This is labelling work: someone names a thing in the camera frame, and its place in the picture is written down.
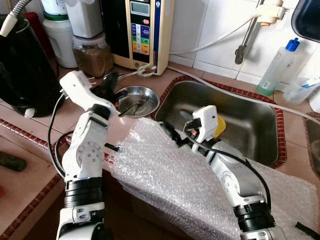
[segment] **kitchen counter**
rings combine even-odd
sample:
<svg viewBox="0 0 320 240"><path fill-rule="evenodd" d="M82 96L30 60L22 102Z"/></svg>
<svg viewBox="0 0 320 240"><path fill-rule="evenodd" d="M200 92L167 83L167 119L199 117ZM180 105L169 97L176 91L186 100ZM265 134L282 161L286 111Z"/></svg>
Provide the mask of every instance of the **kitchen counter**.
<svg viewBox="0 0 320 240"><path fill-rule="evenodd" d="M250 83L211 74L176 63L169 63L169 65L175 68L179 68L183 71L189 72L204 80L228 85L231 87L247 90L254 93L256 92L256 86ZM62 67L60 67L59 70L60 78L70 71L69 69ZM115 67L113 70L120 73L130 72L129 69L118 66ZM171 81L180 76L182 76L182 74L169 69L167 69L161 76L152 76L150 78L130 76L125 79L122 79L118 83L116 91L127 86L141 85L152 89L160 97L167 88L167 86L171 83ZM93 79L91 80L91 82L97 83L99 82L99 79ZM305 101L303 104L299 106L287 105L282 100L282 92L276 91L272 96L270 96L270 98L279 105L290 107L304 113L312 112L312 109L307 101ZM52 142L54 143L61 134L73 130L82 113L84 113L83 109L81 109L76 104L72 103L70 99L66 100L57 112L55 122L53 124ZM320 200L320 180L311 168L303 118L293 113L285 111L283 112L283 114L287 160L282 166L277 168L277 170L287 175L296 176L314 184L317 187L317 195ZM26 132L34 135L39 139L46 140L51 116L27 119L13 111L8 104L6 104L3 101L1 102L0 100L0 119L3 119L4 121L7 121L12 125L15 125L25 130ZM110 128L106 141L110 144L115 145L118 141L124 140L135 122L136 119L134 118L113 117L109 121ZM12 135L6 135L1 131L0 135L5 139L9 139L11 142L14 142L19 147L37 155L41 159L39 161L46 161L47 163L50 163L47 150L39 149L38 147L33 147L29 143L27 144L26 142L23 142L22 140L16 137L12 137ZM112 154L112 152L109 149L105 148L104 150L107 153ZM104 162L104 168L106 170L109 168L109 164L111 163L107 161ZM35 174L41 176L44 173L41 171L37 171L35 172Z"/></svg>

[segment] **white cable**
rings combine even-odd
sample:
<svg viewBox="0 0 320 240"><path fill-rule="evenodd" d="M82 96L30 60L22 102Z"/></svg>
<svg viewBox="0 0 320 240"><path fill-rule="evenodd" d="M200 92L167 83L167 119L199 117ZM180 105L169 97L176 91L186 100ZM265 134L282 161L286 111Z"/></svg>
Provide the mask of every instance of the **white cable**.
<svg viewBox="0 0 320 240"><path fill-rule="evenodd" d="M207 44L203 45L203 46L198 46L196 48L193 49L189 49L189 50L181 50L181 51L171 51L170 54L187 54L187 53L192 53L192 52L196 52L199 51L201 49L205 49L207 47L210 47L214 44L216 44L217 42L219 42L220 40L228 37L229 35L233 34L235 31L237 31L238 29L242 28L246 23L248 23L249 21L251 21L251 19L253 18L253 15L250 16L248 19L246 19L244 22L242 22L240 25L238 25L237 27L227 31L225 34L221 35L220 37L218 37L216 40L213 40L211 42L208 42Z"/></svg>
<svg viewBox="0 0 320 240"><path fill-rule="evenodd" d="M246 97L246 96L238 95L238 94L223 90L223 89L221 89L219 87L216 87L214 85L211 85L210 83L206 82L205 80L203 80L203 79L201 79L201 78L199 78L199 77L197 77L195 75L192 75L192 74L190 74L188 72L181 71L181 70L179 70L177 68L174 68L174 67L171 67L171 66L168 66L167 68L170 69L170 70L176 71L178 73L187 75L187 76L197 80L198 82L200 82L200 83L212 88L212 89L218 90L218 91L220 91L220 92L222 92L224 94L230 95L232 97L235 97L235 98L238 98L238 99L242 99L242 100L246 100L246 101L253 102L253 103L267 105L267 106L270 106L272 108L281 109L281 110L284 110L284 111L287 111L287 112L302 116L302 117L304 117L306 119L309 119L312 122L320 125L320 121L316 120L314 117L311 117L311 116L309 116L309 115L307 115L307 114L305 114L303 112L300 112L300 111L297 111L297 110L293 110L293 109L285 107L285 106L280 106L280 105L277 105L277 104L273 104L273 103L269 103L269 102L265 102L265 101L260 101L260 100L254 99L254 98L249 98L249 97Z"/></svg>

